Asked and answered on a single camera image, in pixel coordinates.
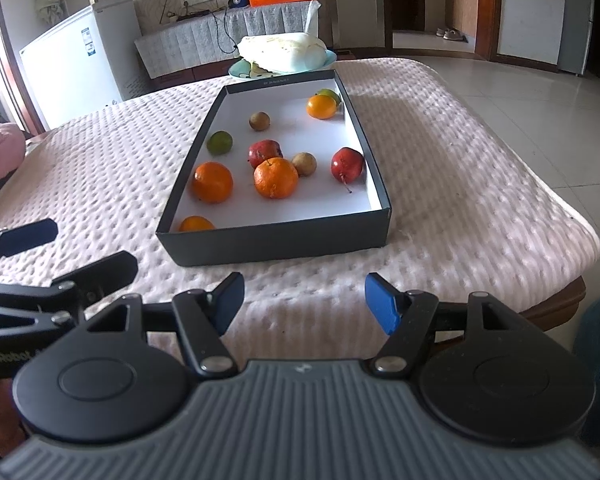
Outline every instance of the cable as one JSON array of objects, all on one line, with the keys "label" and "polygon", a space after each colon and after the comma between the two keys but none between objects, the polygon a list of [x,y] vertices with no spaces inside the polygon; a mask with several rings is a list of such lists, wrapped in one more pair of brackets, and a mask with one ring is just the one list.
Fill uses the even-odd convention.
[{"label": "cable", "polygon": [[169,0],[164,1],[164,7],[162,8],[162,15],[160,16],[160,24],[162,24],[162,19],[164,18],[164,11],[167,9],[167,2]]},{"label": "cable", "polygon": [[216,41],[218,42],[218,48],[220,49],[220,52],[222,52],[223,54],[233,54],[236,50],[238,50],[238,46],[235,44],[234,38],[231,37],[231,35],[229,34],[229,30],[226,24],[226,12],[229,9],[229,6],[226,6],[224,8],[224,32],[227,34],[227,37],[232,41],[232,43],[234,44],[234,49],[230,52],[225,51],[222,46],[220,46],[220,26],[218,25],[218,19],[216,18],[216,13],[214,11],[211,11],[211,15],[214,17],[214,21],[216,22]]}]

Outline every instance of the small red apple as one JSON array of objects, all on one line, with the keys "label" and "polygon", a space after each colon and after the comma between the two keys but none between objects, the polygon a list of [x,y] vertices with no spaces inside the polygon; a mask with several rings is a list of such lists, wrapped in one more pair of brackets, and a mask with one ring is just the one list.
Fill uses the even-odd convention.
[{"label": "small red apple", "polygon": [[265,160],[270,158],[284,158],[280,145],[275,140],[260,140],[249,148],[249,164],[255,170]]},{"label": "small red apple", "polygon": [[341,148],[331,159],[331,174],[345,186],[356,180],[364,167],[365,157],[351,148]]}]

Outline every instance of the slipper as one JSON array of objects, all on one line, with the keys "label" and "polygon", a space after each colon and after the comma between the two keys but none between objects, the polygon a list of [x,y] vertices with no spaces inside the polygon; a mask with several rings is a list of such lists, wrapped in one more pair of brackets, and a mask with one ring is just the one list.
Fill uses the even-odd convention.
[{"label": "slipper", "polygon": [[458,32],[453,28],[450,28],[448,31],[446,31],[443,38],[449,41],[466,41],[464,34],[462,32]]}]

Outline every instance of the mattress pad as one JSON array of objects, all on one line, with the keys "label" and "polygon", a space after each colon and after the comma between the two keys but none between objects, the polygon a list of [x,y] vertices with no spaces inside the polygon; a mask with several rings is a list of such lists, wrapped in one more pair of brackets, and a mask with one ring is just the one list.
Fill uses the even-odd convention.
[{"label": "mattress pad", "polygon": [[[139,273],[126,292],[155,302],[211,288],[238,270],[246,300],[223,340],[239,362],[364,358],[386,339],[365,306],[368,272],[443,301],[466,301],[471,291],[488,290],[521,312],[600,256],[600,240],[587,221],[432,69],[391,58],[335,68],[392,201],[386,247],[188,269],[172,262],[155,228],[208,108],[232,83],[225,77],[107,107],[54,130],[1,190],[0,227],[53,218],[59,237],[2,260],[0,282],[48,285],[127,250],[138,258]],[[171,335],[153,335],[152,341],[167,350],[175,346]]]}]

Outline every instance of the doorframe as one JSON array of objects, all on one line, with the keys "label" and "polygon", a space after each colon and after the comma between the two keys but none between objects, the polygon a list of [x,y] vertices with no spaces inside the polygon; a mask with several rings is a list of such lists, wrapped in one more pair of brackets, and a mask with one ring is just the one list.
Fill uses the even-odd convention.
[{"label": "doorframe", "polygon": [[473,57],[487,61],[497,60],[502,0],[478,0],[478,24],[475,38],[475,53],[473,56],[470,53],[458,53],[452,50],[394,49],[391,5],[391,0],[384,0],[384,46],[389,52],[405,55],[412,54],[414,56]]},{"label": "doorframe", "polygon": [[24,78],[15,52],[11,46],[9,33],[7,32],[4,13],[0,4],[0,77],[3,79],[8,96],[13,104],[22,125],[31,135],[39,135],[45,131],[40,120],[29,91],[24,83]]}]

